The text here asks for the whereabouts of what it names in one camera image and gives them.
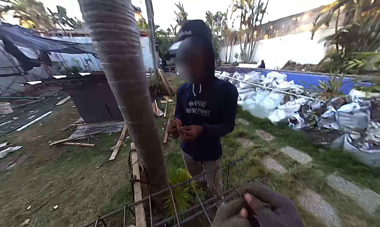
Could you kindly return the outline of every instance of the white pipe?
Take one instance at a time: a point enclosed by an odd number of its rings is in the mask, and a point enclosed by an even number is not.
[[[34,119],[33,121],[30,121],[29,123],[25,124],[24,126],[21,126],[21,127],[18,128],[18,129],[16,129],[16,131],[21,131],[21,130],[27,128],[28,126],[30,126],[30,125],[36,123],[37,121],[39,121],[40,119],[42,119],[42,118],[44,118],[44,117],[50,115],[51,113],[52,113],[52,111],[48,111],[48,112],[45,113],[44,115],[42,115],[42,116],[40,116],[40,117]]]
[[[290,92],[287,92],[287,91],[283,91],[283,90],[277,90],[277,89],[274,89],[274,88],[268,88],[268,87],[265,87],[263,85],[259,85],[259,84],[255,84],[255,83],[250,83],[250,82],[247,82],[247,81],[244,81],[244,80],[239,80],[239,79],[227,76],[227,75],[220,75],[220,76],[224,76],[224,77],[227,77],[227,78],[230,78],[230,79],[238,80],[238,81],[241,81],[243,83],[252,84],[252,85],[255,85],[255,86],[258,86],[258,87],[261,87],[261,88],[266,88],[266,89],[269,89],[269,90],[274,90],[274,91],[282,92],[282,93],[285,93],[285,94],[288,94],[288,95],[294,95],[294,96],[301,97],[301,98],[306,98],[306,99],[310,99],[310,100],[316,100],[316,99],[308,97],[308,96],[297,95],[297,94],[293,94],[293,93],[290,93]]]

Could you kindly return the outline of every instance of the stepping stone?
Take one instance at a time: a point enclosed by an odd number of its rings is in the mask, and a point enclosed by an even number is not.
[[[285,174],[288,172],[285,167],[283,167],[280,163],[278,163],[275,159],[273,159],[270,156],[264,156],[261,159],[261,162],[263,163],[266,169],[270,169],[280,174]]]
[[[292,147],[283,147],[281,148],[281,152],[283,152],[284,154],[288,155],[289,157],[301,164],[307,164],[313,160],[312,157],[310,157],[309,155]]]
[[[273,139],[275,139],[273,135],[263,130],[256,130],[256,135],[259,135],[265,141],[272,141]]]
[[[246,121],[245,119],[243,119],[243,118],[237,118],[236,120],[235,120],[235,125],[236,124],[244,124],[244,125],[249,125],[249,122],[248,121]]]
[[[310,211],[314,216],[323,221],[327,227],[343,226],[336,209],[315,191],[311,189],[304,190],[298,201],[304,209]]]
[[[326,177],[326,183],[337,191],[350,196],[369,214],[373,214],[380,207],[380,195],[369,188],[360,188],[334,174]]]
[[[246,148],[250,148],[250,147],[253,147],[254,146],[254,142],[248,140],[248,139],[245,139],[245,138],[237,138],[236,139],[237,141],[241,142],[242,143],[242,146],[246,147]]]

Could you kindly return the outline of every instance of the lawn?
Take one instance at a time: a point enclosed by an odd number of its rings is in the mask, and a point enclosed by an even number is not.
[[[181,80],[169,76],[173,87]],[[0,137],[0,143],[13,142],[23,148],[9,155],[20,160],[14,167],[0,170],[0,226],[19,226],[30,219],[29,226],[80,226],[132,202],[131,173],[128,168],[129,146],[122,147],[116,161],[104,163],[115,145],[119,133],[96,135],[95,147],[49,146],[49,141],[67,138],[74,128],[62,129],[79,117],[72,103],[53,108],[54,114],[21,132]],[[266,184],[275,191],[294,200],[306,226],[325,226],[323,222],[302,208],[297,198],[304,189],[312,189],[335,207],[344,226],[379,226],[380,209],[367,214],[354,201],[325,183],[325,176],[337,173],[380,194],[380,169],[369,168],[340,150],[322,150],[315,147],[301,132],[286,125],[273,125],[266,119],[252,116],[238,109],[237,118],[248,125],[237,124],[235,130],[222,138],[223,162],[246,157],[239,163],[244,176],[267,176]],[[156,124],[162,140],[165,120],[157,118]],[[267,142],[255,134],[264,130],[275,139]],[[253,142],[246,148],[240,138]],[[123,141],[129,145],[130,138]],[[281,147],[299,149],[313,158],[309,164],[300,164],[284,153]],[[179,168],[185,168],[181,157],[180,141],[169,140],[162,145],[168,176]],[[288,172],[278,174],[267,170],[262,157],[270,155]]]

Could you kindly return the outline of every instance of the sky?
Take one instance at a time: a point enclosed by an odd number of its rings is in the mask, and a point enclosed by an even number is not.
[[[175,25],[176,15],[174,11],[178,11],[175,3],[179,1],[188,13],[188,19],[202,19],[205,21],[207,11],[211,11],[213,14],[217,11],[226,12],[227,10],[228,14],[230,14],[232,11],[232,0],[152,0],[154,23],[162,29],[167,29],[171,24]],[[56,11],[56,5],[60,5],[66,8],[69,17],[82,19],[77,0],[41,0],[41,2],[52,11]],[[131,2],[134,6],[141,8],[142,16],[147,20],[145,0],[131,0]],[[331,2],[334,2],[334,0],[269,0],[268,14],[264,16],[263,23],[302,13]]]

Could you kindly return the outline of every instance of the pants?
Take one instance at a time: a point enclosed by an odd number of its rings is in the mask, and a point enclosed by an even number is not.
[[[199,178],[196,178],[196,180],[198,181],[207,180],[208,188],[213,190],[213,194],[222,195],[222,173],[218,169],[219,167],[221,167],[220,158],[216,161],[198,162],[198,161],[194,161],[190,155],[183,152],[183,160],[184,160],[184,164],[186,165],[187,170],[189,171],[192,177],[196,177],[202,174],[205,168],[205,172],[207,173],[206,174],[207,178],[205,179],[205,176],[201,176]]]

